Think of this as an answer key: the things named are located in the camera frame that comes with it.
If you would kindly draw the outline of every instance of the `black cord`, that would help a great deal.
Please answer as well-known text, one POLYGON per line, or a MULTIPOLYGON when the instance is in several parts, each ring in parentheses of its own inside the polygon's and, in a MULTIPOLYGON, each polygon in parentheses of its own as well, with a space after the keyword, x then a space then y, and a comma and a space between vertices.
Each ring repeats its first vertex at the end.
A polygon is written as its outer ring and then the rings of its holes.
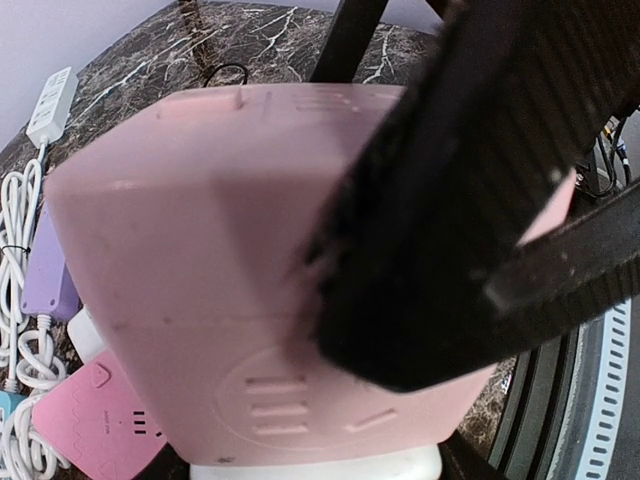
POLYGON ((241 85, 246 85, 249 82, 249 69, 247 67, 245 67, 241 63, 228 62, 228 63, 223 63, 222 65, 218 65, 216 68, 214 68, 213 71, 211 72, 211 74, 204 81, 204 84, 202 85, 202 87, 203 88, 208 87, 209 86, 209 82, 211 82, 211 80, 213 80, 213 77, 215 77, 216 74, 220 70, 225 69, 225 68, 229 68, 229 67, 235 67, 235 68, 239 68, 240 70, 242 70, 243 77, 242 77, 241 85))
POLYGON ((604 167, 607 170, 607 175, 609 176, 609 185, 603 191, 593 194, 593 196, 601 198, 606 197, 611 193, 613 187, 615 187, 616 182, 618 181, 618 175, 616 173, 615 166, 613 165, 614 156, 616 154, 615 148, 611 147, 611 151, 609 155, 607 155, 607 151, 604 148, 604 141, 602 140, 602 133, 598 134, 598 147, 600 148, 600 154, 602 155, 602 161, 604 162, 604 167))
POLYGON ((627 157, 626 147, 624 142, 621 142, 622 129, 627 122, 628 117, 620 119, 613 138, 612 147, 615 149, 618 158, 622 162, 622 169, 624 170, 624 180, 626 185, 631 183, 633 175, 631 174, 631 166, 629 165, 629 158, 627 157))
POLYGON ((629 183, 631 183, 631 169, 629 168, 628 165, 625 164, 624 158, 622 157, 622 153, 618 149, 618 145, 620 144, 620 137, 622 136, 622 129, 624 128, 624 125, 627 123, 627 118, 628 117, 623 117, 618 122, 616 131, 613 134, 613 141, 611 142, 611 153, 609 154, 609 161, 613 166, 613 162, 616 159, 616 153, 618 154, 618 156, 620 157, 620 160, 622 160, 622 169, 624 170, 625 181, 628 185, 629 183))
POLYGON ((17 248, 18 250, 22 250, 27 255, 31 253, 31 248, 29 247, 25 248, 21 245, 5 245, 4 247, 0 248, 0 252, 4 253, 5 248, 17 248))

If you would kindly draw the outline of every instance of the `white plug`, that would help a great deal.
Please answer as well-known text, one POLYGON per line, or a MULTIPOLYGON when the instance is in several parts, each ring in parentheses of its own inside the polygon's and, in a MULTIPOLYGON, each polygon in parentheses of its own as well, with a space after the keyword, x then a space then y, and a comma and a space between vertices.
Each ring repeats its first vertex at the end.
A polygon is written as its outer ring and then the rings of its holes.
POLYGON ((86 306, 69 321, 67 333, 82 363, 89 363, 107 349, 86 306))
POLYGON ((37 148, 62 137, 77 88, 78 77, 71 67, 47 79, 27 126, 27 136, 37 148))

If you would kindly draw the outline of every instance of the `dark marble surface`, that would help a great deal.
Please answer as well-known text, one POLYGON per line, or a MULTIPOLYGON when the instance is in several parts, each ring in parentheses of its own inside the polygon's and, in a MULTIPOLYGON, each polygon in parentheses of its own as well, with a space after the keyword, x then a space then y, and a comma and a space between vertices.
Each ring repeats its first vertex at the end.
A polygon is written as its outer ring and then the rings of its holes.
MULTIPOLYGON (((330 22, 330 14, 299 7, 195 0, 168 6, 80 72, 66 133, 50 149, 50 168, 158 99, 177 90, 202 87, 221 64, 245 65, 250 83, 304 81, 319 56, 330 22)), ((405 84, 413 67, 435 50, 429 35, 380 25, 355 81, 405 84)), ((240 80, 240 70, 228 68, 210 85, 240 80)), ((22 168, 33 155, 33 146, 20 132, 0 152, 0 174, 22 168)), ((61 327, 54 328, 54 338, 73 371, 79 361, 61 327)), ((461 426, 484 454, 495 435, 512 366, 507 362, 499 368, 461 426)), ((85 477, 70 470, 59 471, 56 478, 85 477)), ((168 450, 139 478, 182 479, 186 468, 168 450)))

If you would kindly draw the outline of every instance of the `black object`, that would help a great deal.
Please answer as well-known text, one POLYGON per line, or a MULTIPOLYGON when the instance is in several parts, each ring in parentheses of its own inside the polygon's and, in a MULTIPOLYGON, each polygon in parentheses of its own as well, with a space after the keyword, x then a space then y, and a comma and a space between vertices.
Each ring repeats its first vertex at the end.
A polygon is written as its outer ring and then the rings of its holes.
MULTIPOLYGON (((577 336, 572 332, 518 357, 489 456, 489 463, 508 478, 543 480, 549 472, 569 396, 577 336)), ((600 343, 593 347, 598 351, 600 343)), ((590 371, 597 374, 599 356, 590 359, 596 362, 590 371)), ((584 379, 585 386, 595 389, 592 378, 584 379)), ((586 420, 581 428, 588 425, 586 420)))
POLYGON ((389 0, 340 0, 311 82, 351 83, 389 0))
POLYGON ((308 251, 331 267, 322 353, 395 391, 535 348, 640 291, 639 185, 516 247, 637 84, 640 4, 475 0, 442 43, 308 251))
MULTIPOLYGON (((598 140, 598 143, 602 142, 602 138, 598 137, 598 140)), ((576 184, 578 191, 582 191, 586 196, 593 198, 600 191, 600 179, 594 149, 589 150, 584 160, 576 163, 576 173, 578 175, 576 184)))
POLYGON ((189 464, 167 444, 135 480, 189 480, 189 464))
POLYGON ((457 431, 439 445, 440 480, 507 480, 491 467, 457 431))
MULTIPOLYGON (((563 437, 559 435, 558 431, 549 432, 549 434, 541 435, 537 442, 540 444, 547 444, 559 449, 559 454, 556 455, 556 464, 553 465, 553 474, 550 474, 551 459, 547 457, 547 461, 544 463, 533 463, 531 472, 535 472, 535 477, 531 474, 527 478, 535 478, 535 480, 547 480, 547 479, 569 479, 577 478, 576 474, 581 462, 581 456, 583 453, 583 445, 586 442, 588 428, 590 426, 591 413, 593 410, 596 390, 596 379, 599 374, 599 363, 602 349, 602 336, 603 336, 603 318, 599 317, 589 324, 588 328, 583 330, 582 342, 577 344, 577 335, 572 335, 571 350, 569 355, 562 356, 564 365, 571 365, 572 372, 565 371, 562 375, 560 369, 561 364, 558 365, 558 371, 555 377, 555 382, 560 381, 562 390, 550 404, 549 410, 545 413, 548 418, 546 421, 553 422, 554 424, 560 424, 564 421, 566 425, 566 431, 563 432, 563 437), (580 351, 580 361, 574 363, 577 351, 580 351), (576 381, 576 390, 573 392, 573 398, 571 399, 573 406, 570 409, 566 409, 567 400, 569 396, 569 384, 571 376, 574 376, 576 381)), ((526 446, 517 444, 514 442, 512 448, 518 451, 520 456, 527 456, 525 450, 526 446)))
POLYGON ((433 8, 433 11, 441 17, 444 16, 444 13, 449 6, 449 0, 427 0, 427 3, 431 8, 433 8))
MULTIPOLYGON (((607 193, 613 190, 618 180, 618 177, 616 175, 616 169, 615 169, 615 160, 616 160, 616 154, 619 152, 618 145, 620 144, 620 135, 622 135, 622 129, 624 128, 624 125, 626 122, 627 122, 627 117, 624 117, 623 119, 620 120, 620 123, 618 124, 618 128, 616 128, 616 131, 613 134, 613 140, 611 142, 611 150, 609 152, 609 156, 604 157, 605 164, 607 165, 607 170, 608 170, 607 174, 609 175, 609 179, 611 180, 610 185, 607 187, 607 193)), ((600 142, 602 141, 601 135, 598 135, 598 140, 600 142)), ((625 170, 625 176, 626 176, 626 184, 628 185, 631 182, 631 177, 630 175, 627 175, 626 170, 625 170)))
POLYGON ((605 168, 607 169, 607 176, 609 177, 609 185, 607 185, 607 188, 605 188, 602 191, 598 189, 595 195, 596 197, 606 197, 613 191, 614 187, 616 186, 616 182, 618 181, 616 168, 615 168, 615 165, 613 164, 613 160, 615 160, 615 149, 612 146, 610 153, 607 154, 604 148, 604 141, 602 140, 602 134, 598 134, 598 136, 596 137, 596 140, 598 141, 598 148, 600 149, 600 155, 602 155, 602 160, 604 162, 605 168))
POLYGON ((613 140, 611 143, 611 148, 613 150, 612 158, 615 159, 617 155, 622 162, 622 169, 624 171, 624 180, 625 185, 629 185, 631 180, 633 179, 633 175, 631 174, 631 166, 629 165, 629 158, 627 157, 627 146, 622 141, 622 130, 627 123, 628 117, 622 117, 620 122, 616 126, 615 133, 613 135, 613 140))
POLYGON ((1 252, 4 252, 5 248, 17 248, 18 250, 22 250, 25 254, 29 255, 31 253, 31 248, 30 247, 23 247, 22 245, 5 245, 4 247, 0 248, 1 252))
POLYGON ((220 71, 224 70, 225 68, 239 68, 240 70, 242 70, 241 85, 246 85, 249 82, 249 69, 247 67, 245 67, 241 63, 227 62, 227 63, 223 63, 222 65, 218 65, 216 68, 214 68, 209 74, 209 76, 207 77, 207 79, 202 84, 202 87, 203 88, 208 87, 211 80, 213 80, 213 77, 215 77, 220 71))

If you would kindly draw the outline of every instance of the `white cord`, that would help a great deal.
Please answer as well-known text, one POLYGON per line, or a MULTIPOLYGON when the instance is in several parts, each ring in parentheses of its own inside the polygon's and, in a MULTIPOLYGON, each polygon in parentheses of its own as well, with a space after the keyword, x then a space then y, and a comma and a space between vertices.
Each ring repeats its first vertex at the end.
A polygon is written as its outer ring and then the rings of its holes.
POLYGON ((11 172, 0 189, 0 367, 9 367, 5 391, 18 390, 18 334, 27 328, 29 317, 20 311, 20 299, 31 246, 38 199, 42 189, 42 166, 46 143, 38 158, 30 160, 23 172, 11 172))
POLYGON ((23 172, 7 174, 0 190, 0 367, 9 367, 5 391, 17 392, 18 382, 33 389, 2 428, 0 447, 5 469, 0 469, 0 478, 14 480, 50 480, 58 465, 70 466, 36 432, 31 420, 33 406, 67 376, 64 363, 54 355, 49 335, 51 318, 39 315, 37 330, 25 331, 29 317, 20 310, 46 147, 46 143, 40 146, 38 158, 30 160, 23 172), (34 343, 35 353, 31 348, 34 343), (19 362, 18 353, 22 356, 19 362))

